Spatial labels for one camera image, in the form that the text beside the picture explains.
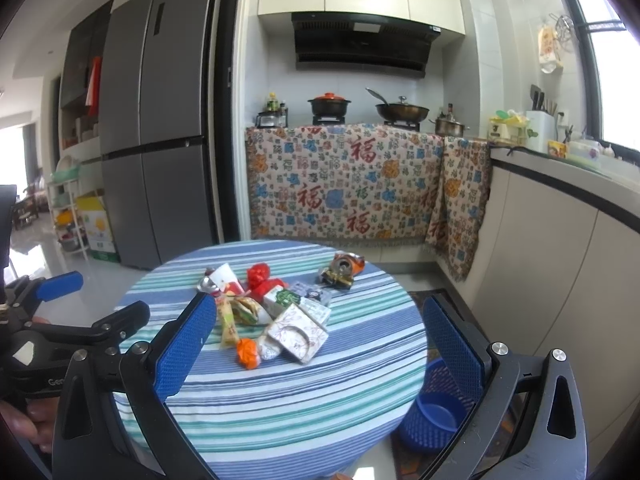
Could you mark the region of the person's left hand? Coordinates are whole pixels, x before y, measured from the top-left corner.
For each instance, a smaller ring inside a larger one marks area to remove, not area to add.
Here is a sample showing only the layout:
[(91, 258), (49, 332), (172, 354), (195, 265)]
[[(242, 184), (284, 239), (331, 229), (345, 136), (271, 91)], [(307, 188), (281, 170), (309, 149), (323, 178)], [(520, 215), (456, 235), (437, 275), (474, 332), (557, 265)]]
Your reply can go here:
[(1, 402), (1, 416), (14, 436), (29, 440), (43, 453), (52, 452), (56, 414), (58, 398), (31, 400), (24, 412), (6, 401)]

